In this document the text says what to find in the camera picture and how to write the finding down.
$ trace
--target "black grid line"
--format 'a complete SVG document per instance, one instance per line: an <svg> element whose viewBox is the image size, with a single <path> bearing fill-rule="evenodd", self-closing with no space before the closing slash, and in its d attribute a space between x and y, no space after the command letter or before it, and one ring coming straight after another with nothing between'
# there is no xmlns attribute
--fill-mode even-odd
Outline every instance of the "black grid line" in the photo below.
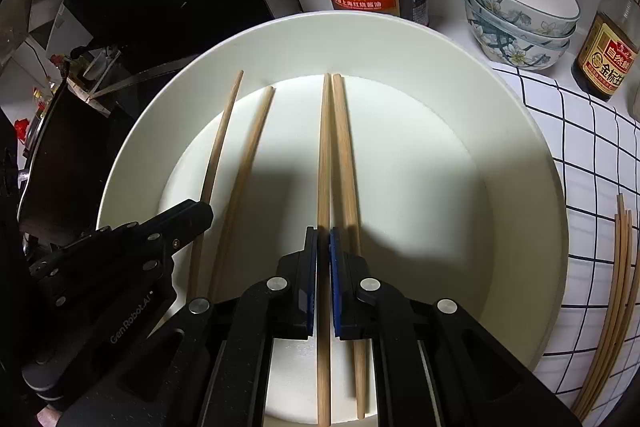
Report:
<svg viewBox="0 0 640 427"><path fill-rule="evenodd" d="M628 192L631 197L635 197L636 199L636 224L633 225L633 230L635 230L637 232L637 240L636 240L636 253L638 253L638 250L640 250L640 233L639 232L639 225L638 223L640 223L640 192L638 190L638 157L637 157L637 150L638 150L638 130L640 129L640 127L638 126L638 124L633 121L633 120L629 120L628 118L626 118L625 116L623 116L622 114L620 114L614 107L608 105L607 103L591 96L590 94L587 93L581 93L581 92L577 92L571 89L568 89L566 87L562 87L558 84L558 81L556 81L555 79L551 79L548 78L547 81L545 80L540 80L539 78L534 78L533 76L529 76L527 74L523 74L522 71L519 68L515 68L515 72L514 71L506 71L503 69L498 69L498 68L494 68L496 71L500 71L501 73L507 73L507 74L512 74L514 76L516 76L519 81L520 81L520 90L521 90L521 97L522 97L522 102L523 104L527 107L527 109L529 109L530 112L537 112L540 114L544 114L546 116L549 116L551 118L554 118L556 120L560 120L562 121L562 141L561 141L561 150L562 150L562 154L561 154L561 158L557 158L555 156L553 156L554 161L562 166L562 170L561 172L559 172L559 174L562 176L562 185L564 187L564 202L565 204L567 203L567 190L566 190L566 167L569 166L571 168L574 169L578 169L581 172L590 174L591 176L593 176L593 190L594 190L594 211L590 211L590 210L586 210L584 208L578 208L576 206L572 206L567 204L566 207L568 210L572 210L574 212L579 212L582 214L586 214L588 216L594 217L594 245L593 245L593 257L585 257L585 256L580 256L580 255L575 255L575 254L569 254L569 257L572 259L578 259L578 260L582 260L582 261L587 261L592 263L591 265L591 281L590 281L590 287L589 287L589 293L587 296L587 300L586 300L586 304L584 305L569 305L569 304L562 304L561 305L561 309L584 309L584 314L582 316L582 322L580 324L580 328L578 329L578 335L577 338L575 340L574 343L574 349L571 351L559 351L559 352L548 352L548 353L544 353L543 357L552 357L552 356L566 356L569 355L569 360L568 363L564 369L564 373L562 374L562 378L560 379L560 382L558 384L558 387L556 388L556 394L566 394L566 393L572 393L575 391L579 391L582 387L577 387L575 389L570 389L568 391L559 391L560 387L562 386L562 383L564 382L564 379L566 377L566 374L569 370L571 361L573 359L573 356L575 353L586 353L586 352L590 352L590 351L595 351L597 348L593 347L590 349L577 349L577 345L578 342L580 341L580 337L582 335L582 330L584 329L584 323L586 320L586 315L588 310L590 309L606 309L607 305L590 305L589 301L591 300L591 294L593 292L593 284L594 284L594 271L595 271L595 267L596 267L596 263L601 263L601 264L613 264L613 261L608 261L606 259L598 259L596 257L596 242L597 242L597 238L598 238L598 220L599 219L604 219L610 223L614 222L614 218L609 217L609 216L603 216L601 213L599 213L598 211L598 180L603 180L606 182L609 182L613 185L615 185L618 189L618 193L622 192L622 189L624 188L626 190L626 192ZM527 99L526 99L526 87L525 87L525 81L524 79L527 80L531 80L533 82L539 83L539 84L543 84L545 86L550 86L550 87L555 87L558 90L559 96L560 96L560 101L561 101L561 116L558 116L555 113L549 112L547 110L538 108L538 107L532 107L532 105L527 103ZM576 96L577 98L581 98L585 101L587 101L590 104L591 107L591 116L593 119L593 130L588 129L586 127L584 127L583 125L576 123L572 120L569 120L566 116L566 108L565 108L565 103L567 102L565 100L565 94L566 93L570 93L572 96ZM611 139L603 136L602 134L599 134L598 131L598 124L596 122L596 109L595 107L597 106L597 108L602 108L606 111L608 111L609 113L611 113L614 117L614 121L616 124L616 142L613 142ZM626 149L624 149L621 145L620 145L620 124L622 121L625 121L626 123L628 123L629 125L631 125L634 129L634 141L635 141L635 147L636 149L633 152L630 152ZM593 136L593 171L586 169L584 167L581 167L579 165L576 165L572 162L568 162L565 159L565 153L566 153L566 126L567 124L573 125L576 128L579 128L580 130L590 134L590 136ZM616 149L616 179L613 180L611 178L609 178L608 176L604 176L603 174L601 174L600 172L598 172L598 169L596 167L596 142L597 140L603 140L604 142L608 143L609 145L615 147ZM636 175L636 179L634 181L634 187L628 187L625 185L625 183L623 183L623 181L621 181L620 179L620 155L621 155L621 151L622 153L624 153L625 155L627 155L629 158L634 160L634 173ZM632 266L636 267L638 260L636 259L636 263L633 263ZM638 325L636 326L636 331L633 334L633 336L629 337L628 339L625 339L625 342L630 342L632 344L633 347L633 343L635 343L636 339L638 339L640 337L640 321L638 322ZM633 368L633 367L638 367L638 365L640 364L640 360L636 361L636 363L627 366L627 363L629 361L629 357L631 354L632 349L629 349L629 352L626 356L626 360L625 363L623 364L623 369L620 370L619 372L616 373L611 373L609 375L608 378L613 378L616 377L617 375L621 374L623 371L628 370L629 368ZM612 400L616 400L620 395L616 395L616 396L610 396L609 399L602 405L599 405L597 408L595 409L600 409L602 408L602 410L604 411L605 406L610 403Z"/></svg>

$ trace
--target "chopstick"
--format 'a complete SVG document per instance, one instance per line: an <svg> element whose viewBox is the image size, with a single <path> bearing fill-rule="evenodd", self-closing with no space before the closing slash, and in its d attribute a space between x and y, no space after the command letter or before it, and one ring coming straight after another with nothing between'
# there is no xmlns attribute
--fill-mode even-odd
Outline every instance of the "chopstick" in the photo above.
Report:
<svg viewBox="0 0 640 427"><path fill-rule="evenodd" d="M344 92L344 79L340 74L332 77L334 92L335 127L338 145L338 169L342 192L344 228L349 235L350 253L362 255L360 247L360 220L356 194L353 150L349 130L349 114ZM356 408L358 419L364 418L367 397L367 341L353 341L353 365L355 371Z"/></svg>
<svg viewBox="0 0 640 427"><path fill-rule="evenodd" d="M213 192L213 183L216 179L216 172L218 171L218 163L220 162L220 153L222 153L222 144L225 140L226 130L229 126L229 119L231 118L231 111L234 108L236 102L236 96L238 95L238 89L240 88L240 81L244 71L238 71L236 79L231 86L229 97L226 100L225 110L222 112L220 119L220 125L216 132L216 138L213 140L213 147L209 156L209 164L207 165L207 172L204 176L204 183L202 184L202 192L200 193L200 201L205 203L211 202L211 194ZM204 245L204 233L201 233L193 240L191 245L191 259L189 262L189 278L187 281L187 302L198 295L198 274L200 272L200 260L202 258L202 247Z"/></svg>
<svg viewBox="0 0 640 427"><path fill-rule="evenodd" d="M329 278L329 221L331 188L331 77L324 75L320 114L318 153L318 283L316 291L318 332L316 383L318 387L318 425L331 425L331 281Z"/></svg>
<svg viewBox="0 0 640 427"><path fill-rule="evenodd" d="M275 89L272 86L268 86L264 90L262 97L260 98L258 110L254 116L251 130L249 131L249 136L244 142L244 150L242 152L240 167L238 168L238 174L236 174L234 186L231 189L231 195L229 197L229 203L225 213L225 220L222 223L222 229L220 231L220 240L218 241L216 257L213 261L209 291L207 292L211 302L216 302L220 282L222 280L222 272L225 267L226 256L228 255L231 237L236 222L236 214L238 213L238 207L240 206L242 198L242 191L244 190L247 179L249 179L249 174L251 174L255 152L258 149L258 142L260 141L264 122L267 119L267 114L269 113L274 93Z"/></svg>
<svg viewBox="0 0 640 427"><path fill-rule="evenodd" d="M626 317L627 311L622 310L621 304L626 297L628 289L628 273L631 263L631 212L625 211L624 199L622 194L618 195L618 213L615 216L615 236L614 236L614 269L611 280L611 288L609 291L609 305L607 306L607 314L605 322L600 333L600 340L596 348L595 356L591 361L587 378L584 380L582 390L576 399L572 410L580 420L584 420L593 404L598 398L602 387L610 373L610 368L617 358L613 352L623 328L625 320L630 320L630 315Z"/></svg>

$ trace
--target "stack of bowls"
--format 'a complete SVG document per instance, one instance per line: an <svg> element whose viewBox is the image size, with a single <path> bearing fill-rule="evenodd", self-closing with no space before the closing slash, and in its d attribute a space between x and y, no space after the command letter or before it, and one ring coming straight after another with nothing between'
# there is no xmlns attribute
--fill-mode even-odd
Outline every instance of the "stack of bowls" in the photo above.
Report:
<svg viewBox="0 0 640 427"><path fill-rule="evenodd" d="M523 70L553 65L580 18L576 0L465 0L465 9L485 55Z"/></svg>

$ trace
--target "checkered tablecloth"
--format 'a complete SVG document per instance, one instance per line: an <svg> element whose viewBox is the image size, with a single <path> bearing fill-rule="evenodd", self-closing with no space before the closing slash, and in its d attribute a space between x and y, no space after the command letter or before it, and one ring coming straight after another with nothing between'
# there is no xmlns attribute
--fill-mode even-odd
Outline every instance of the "checkered tablecloth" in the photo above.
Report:
<svg viewBox="0 0 640 427"><path fill-rule="evenodd" d="M538 123L555 160L569 224L566 289L558 321L535 375L571 407L604 324L613 274L616 197L634 216L632 267L638 251L638 123L628 114L557 80L492 64ZM640 359L640 302L609 380L584 425L598 425L629 385Z"/></svg>

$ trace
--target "bundle of chopsticks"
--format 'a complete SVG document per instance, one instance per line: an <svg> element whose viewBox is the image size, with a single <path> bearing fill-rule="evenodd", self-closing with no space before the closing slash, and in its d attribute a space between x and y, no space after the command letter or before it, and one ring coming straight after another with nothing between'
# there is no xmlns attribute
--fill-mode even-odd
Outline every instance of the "bundle of chopsticks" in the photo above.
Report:
<svg viewBox="0 0 640 427"><path fill-rule="evenodd" d="M222 113L220 125L209 157L209 164L204 178L200 201L210 203L216 171L222 153L222 145L231 117L236 96L240 87L243 72L239 71L229 93L225 109ZM266 121L271 100L275 89L271 86L263 91L262 98L254 116L251 130L248 134L242 159L236 174L229 203L220 232L220 239L216 248L213 270L209 282L207 295L212 302L218 301L218 291L226 258L231 243L235 217L241 201L242 190L251 173L255 153L264 123ZM331 153L337 153L337 162L332 172ZM316 285L316 314L318 316L317 338L317 384L318 384L318 425L331 425L331 283L329 276L328 242L330 227L330 198L331 183L334 179L339 185L336 192L341 195L338 202L342 206L342 223L337 223L341 232L348 236L350 252L361 255L360 248L360 220L358 217L358 200L356 194L355 172L353 166L353 151L351 149L351 134L349 115L346 103L344 79L340 74L329 73L324 76L322 86L322 109L320 122L320 143L318 161L318 267ZM200 295L198 282L200 279L200 261L204 245L204 234L199 235L191 247L191 260L187 285L187 302ZM354 381L356 390L356 412L358 418L364 418L367 395L367 341L353 342Z"/></svg>
<svg viewBox="0 0 640 427"><path fill-rule="evenodd" d="M625 210L624 199L622 194L619 194L618 213L615 219L613 277L609 292L609 305L587 378L572 407L572 411L580 421L584 421L607 383L625 340L626 330L628 330L636 304L640 270L636 264L633 279L630 280L632 232L631 210Z"/></svg>

